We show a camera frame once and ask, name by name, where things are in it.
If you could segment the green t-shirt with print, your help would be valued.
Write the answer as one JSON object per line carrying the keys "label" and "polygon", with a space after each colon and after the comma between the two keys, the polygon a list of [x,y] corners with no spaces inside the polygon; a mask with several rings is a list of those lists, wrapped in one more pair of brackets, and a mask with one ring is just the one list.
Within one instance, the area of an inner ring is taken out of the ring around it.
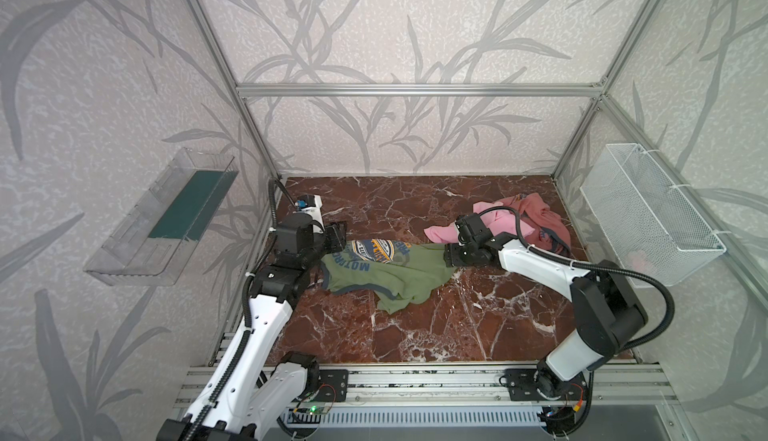
{"label": "green t-shirt with print", "polygon": [[389,314],[427,301],[455,272],[444,260],[442,244],[364,239],[349,241],[322,258],[322,288],[332,294],[370,290],[377,308]]}

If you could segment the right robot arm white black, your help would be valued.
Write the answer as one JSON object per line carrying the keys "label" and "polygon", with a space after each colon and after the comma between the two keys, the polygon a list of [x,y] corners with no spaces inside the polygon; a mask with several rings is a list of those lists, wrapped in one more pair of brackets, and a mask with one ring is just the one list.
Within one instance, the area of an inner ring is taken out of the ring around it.
{"label": "right robot arm white black", "polygon": [[479,214],[455,222],[458,241],[445,248],[455,267],[500,267],[559,293],[571,302],[573,331],[545,358],[533,375],[538,393],[559,399],[583,372],[594,370],[623,351],[648,322],[631,283],[610,262],[579,265],[541,250],[519,234],[494,235]]}

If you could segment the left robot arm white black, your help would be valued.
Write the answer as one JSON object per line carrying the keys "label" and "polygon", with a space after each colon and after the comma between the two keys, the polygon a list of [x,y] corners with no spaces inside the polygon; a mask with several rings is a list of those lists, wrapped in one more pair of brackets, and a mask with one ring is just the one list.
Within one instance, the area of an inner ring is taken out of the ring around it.
{"label": "left robot arm white black", "polygon": [[290,352],[267,380],[267,358],[307,289],[311,270],[347,242],[345,222],[324,224],[307,208],[274,229],[271,262],[246,276],[243,319],[220,364],[179,420],[168,419],[160,440],[260,440],[293,402],[321,387],[315,356]]}

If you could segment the light pink cloth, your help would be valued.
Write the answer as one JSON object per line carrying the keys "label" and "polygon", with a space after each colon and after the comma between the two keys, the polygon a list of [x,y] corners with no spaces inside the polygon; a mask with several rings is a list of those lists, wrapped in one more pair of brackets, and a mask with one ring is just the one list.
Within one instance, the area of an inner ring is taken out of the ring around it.
{"label": "light pink cloth", "polygon": [[[473,212],[474,213],[480,213],[484,211],[485,209],[491,208],[491,207],[497,207],[500,206],[500,202],[476,202],[473,205]],[[499,235],[502,232],[508,232],[515,234],[515,221],[514,216],[505,210],[496,210],[489,213],[486,213],[481,216],[481,219],[486,227],[488,227],[493,235]],[[448,244],[448,243],[457,243],[459,241],[458,238],[458,228],[456,227],[456,224],[454,222],[451,222],[450,224],[444,224],[444,225],[432,225],[428,226],[424,229],[424,234],[426,235],[427,239],[432,243],[439,243],[439,244]]]}

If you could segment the dusty rose pink cloth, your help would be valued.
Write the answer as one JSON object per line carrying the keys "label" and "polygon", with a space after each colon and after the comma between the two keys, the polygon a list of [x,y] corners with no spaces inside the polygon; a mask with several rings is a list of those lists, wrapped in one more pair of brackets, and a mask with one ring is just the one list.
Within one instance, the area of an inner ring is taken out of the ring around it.
{"label": "dusty rose pink cloth", "polygon": [[533,228],[531,234],[525,235],[528,243],[558,255],[572,255],[571,236],[561,216],[538,193],[518,194],[499,202],[514,209]]}

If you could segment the aluminium frame horizontal back bar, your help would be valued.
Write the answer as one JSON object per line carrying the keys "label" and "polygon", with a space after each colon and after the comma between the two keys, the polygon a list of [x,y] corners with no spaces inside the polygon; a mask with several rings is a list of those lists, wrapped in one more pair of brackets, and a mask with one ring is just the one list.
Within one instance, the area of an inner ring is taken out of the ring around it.
{"label": "aluminium frame horizontal back bar", "polygon": [[597,97],[600,85],[583,83],[243,83],[243,98],[261,97]]}

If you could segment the clear plastic wall tray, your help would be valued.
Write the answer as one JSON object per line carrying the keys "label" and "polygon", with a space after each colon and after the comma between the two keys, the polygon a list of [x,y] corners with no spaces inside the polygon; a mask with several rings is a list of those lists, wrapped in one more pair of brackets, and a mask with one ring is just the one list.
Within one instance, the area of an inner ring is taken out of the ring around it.
{"label": "clear plastic wall tray", "polygon": [[179,149],[84,272],[109,286],[172,286],[234,184],[236,157]]}

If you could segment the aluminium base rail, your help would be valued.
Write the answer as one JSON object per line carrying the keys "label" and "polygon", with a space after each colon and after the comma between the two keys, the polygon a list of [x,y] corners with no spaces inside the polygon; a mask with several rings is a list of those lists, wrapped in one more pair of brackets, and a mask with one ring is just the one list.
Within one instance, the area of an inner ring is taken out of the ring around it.
{"label": "aluminium base rail", "polygon": [[581,375],[549,400],[525,363],[345,364],[320,369],[321,389],[282,412],[296,428],[539,427],[565,407],[653,406],[669,419],[680,402],[658,364],[627,360]]}

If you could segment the aluminium frame corner post left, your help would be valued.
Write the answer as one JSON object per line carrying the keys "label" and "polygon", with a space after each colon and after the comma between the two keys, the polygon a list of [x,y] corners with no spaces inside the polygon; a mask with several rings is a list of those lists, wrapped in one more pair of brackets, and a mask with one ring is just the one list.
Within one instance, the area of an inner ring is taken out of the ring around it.
{"label": "aluminium frame corner post left", "polygon": [[205,13],[205,9],[200,0],[184,0],[190,10],[194,24],[202,37],[202,40],[213,59],[213,63],[221,77],[225,92],[232,101],[235,111],[238,113],[241,121],[246,127],[252,141],[254,142],[261,158],[272,178],[279,178],[280,173],[276,162],[271,156],[269,149],[261,135],[257,123],[246,106],[245,101],[240,97],[237,91],[237,82],[225,58],[224,52],[216,39],[212,25]]}

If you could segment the aluminium frame corner post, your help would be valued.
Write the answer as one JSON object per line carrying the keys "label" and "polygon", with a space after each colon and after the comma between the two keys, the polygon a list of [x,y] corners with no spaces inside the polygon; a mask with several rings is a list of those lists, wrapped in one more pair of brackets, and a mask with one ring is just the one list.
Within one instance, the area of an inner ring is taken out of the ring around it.
{"label": "aluminium frame corner post", "polygon": [[245,101],[240,97],[237,91],[237,82],[225,58],[224,52],[216,39],[212,25],[205,13],[205,9],[200,0],[184,0],[190,10],[194,24],[202,37],[202,40],[213,59],[213,63],[221,77],[225,92],[232,101],[235,111],[238,113],[241,121],[246,127],[252,141],[254,142],[261,158],[272,178],[279,178],[280,173],[276,162],[271,156],[269,149],[261,135],[257,123],[246,106]]}
{"label": "aluminium frame corner post", "polygon": [[595,115],[597,114],[600,102],[606,98],[612,91],[615,83],[618,81],[619,76],[622,74],[627,62],[631,55],[638,49],[640,42],[650,25],[652,25],[654,17],[658,15],[664,1],[666,0],[644,0],[639,11],[636,15],[630,29],[626,34],[626,37],[622,40],[616,55],[613,57],[611,63],[608,66],[607,71],[601,78],[599,83],[600,91],[597,95],[590,98],[590,103],[583,113],[576,130],[572,134],[563,154],[560,156],[552,174],[551,178],[556,181],[560,175],[565,171],[566,165],[573,157],[577,150],[581,140],[586,135],[590,124],[592,123]]}

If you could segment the aluminium frame corner post right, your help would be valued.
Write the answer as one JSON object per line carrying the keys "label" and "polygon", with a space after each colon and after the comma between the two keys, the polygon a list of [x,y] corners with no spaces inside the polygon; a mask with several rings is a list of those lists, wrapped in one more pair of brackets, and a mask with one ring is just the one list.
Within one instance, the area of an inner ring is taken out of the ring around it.
{"label": "aluminium frame corner post right", "polygon": [[626,37],[622,40],[616,55],[613,57],[611,63],[608,66],[607,71],[601,78],[599,83],[600,91],[597,95],[590,98],[590,103],[583,113],[576,130],[572,134],[563,154],[560,156],[552,174],[551,178],[556,181],[560,175],[565,171],[566,165],[573,157],[577,150],[581,140],[586,135],[590,124],[592,123],[595,115],[597,114],[600,102],[606,98],[612,91],[615,83],[618,81],[619,76],[622,74],[627,62],[631,55],[638,49],[640,42],[650,25],[652,25],[654,17],[658,15],[664,1],[666,0],[644,0],[639,11],[636,15],[630,29],[626,34]]}

